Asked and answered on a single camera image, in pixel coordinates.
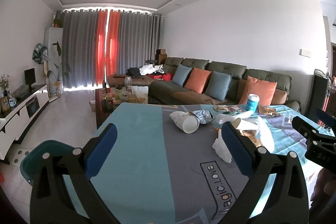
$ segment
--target green trash bin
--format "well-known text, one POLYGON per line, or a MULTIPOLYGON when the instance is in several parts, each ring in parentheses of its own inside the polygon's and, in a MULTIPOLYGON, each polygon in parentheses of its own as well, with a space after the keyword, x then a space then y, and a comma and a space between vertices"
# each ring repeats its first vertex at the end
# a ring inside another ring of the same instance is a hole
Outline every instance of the green trash bin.
POLYGON ((20 164, 20 172, 25 180, 33 186, 36 169, 44 153, 48 152, 51 156, 57 157, 69 154, 73 149, 73 146, 55 140, 44 141, 23 159, 20 164))

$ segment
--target picture frame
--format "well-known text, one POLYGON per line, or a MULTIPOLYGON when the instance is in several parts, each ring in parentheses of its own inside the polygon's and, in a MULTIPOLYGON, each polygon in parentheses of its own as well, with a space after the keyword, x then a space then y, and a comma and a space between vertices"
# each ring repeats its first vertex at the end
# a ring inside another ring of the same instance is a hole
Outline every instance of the picture frame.
POLYGON ((7 110, 9 110, 11 108, 9 106, 7 97, 4 96, 4 97, 0 98, 0 106, 1 106, 2 112, 5 112, 5 111, 7 111, 7 110))

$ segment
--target blue tablecloth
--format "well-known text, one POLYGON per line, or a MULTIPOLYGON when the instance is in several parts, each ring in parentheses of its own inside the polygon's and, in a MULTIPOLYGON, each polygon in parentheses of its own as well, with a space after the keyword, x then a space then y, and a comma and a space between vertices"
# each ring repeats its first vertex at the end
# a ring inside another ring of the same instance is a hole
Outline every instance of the blue tablecloth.
MULTIPOLYGON (((286 106, 273 107, 280 115, 262 117, 271 130, 274 153, 286 155, 295 151, 304 174, 309 176, 317 166, 304 157, 305 140, 293 130, 291 119, 300 116, 320 133, 329 133, 286 106)), ((169 118, 173 111, 200 108, 209 109, 214 116, 218 114, 212 105, 123 103, 97 130, 96 136, 107 123, 117 126, 117 141, 100 173, 91 178, 91 183, 122 224, 215 224, 239 196, 248 178, 237 172, 234 161, 225 163, 212 148, 216 139, 214 128, 220 126, 212 122, 201 125, 195 133, 185 134, 169 118), (222 194, 222 191, 220 200, 213 190, 219 184, 214 185, 216 182, 212 178, 222 179, 219 189, 225 188, 229 192, 222 194)), ((270 176, 253 215, 263 209, 274 178, 270 176)), ((64 180, 77 212, 86 216, 71 180, 68 176, 64 176, 64 180)))

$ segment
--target sofa armrest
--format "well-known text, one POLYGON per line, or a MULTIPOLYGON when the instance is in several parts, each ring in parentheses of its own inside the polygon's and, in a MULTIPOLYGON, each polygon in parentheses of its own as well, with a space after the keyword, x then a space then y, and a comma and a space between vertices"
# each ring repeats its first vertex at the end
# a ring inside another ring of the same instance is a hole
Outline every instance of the sofa armrest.
POLYGON ((288 100, 287 102, 284 103, 284 105, 290 107, 296 112, 300 112, 301 110, 301 103, 297 100, 288 100))

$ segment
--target blue cup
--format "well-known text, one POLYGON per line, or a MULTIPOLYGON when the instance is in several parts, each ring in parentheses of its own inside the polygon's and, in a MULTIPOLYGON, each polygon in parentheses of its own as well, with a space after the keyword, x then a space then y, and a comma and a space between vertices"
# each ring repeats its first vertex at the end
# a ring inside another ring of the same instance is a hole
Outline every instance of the blue cup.
POLYGON ((255 94, 248 95, 245 110, 246 111, 252 110, 253 112, 255 112, 257 110, 259 100, 260 98, 258 95, 255 95, 255 94))

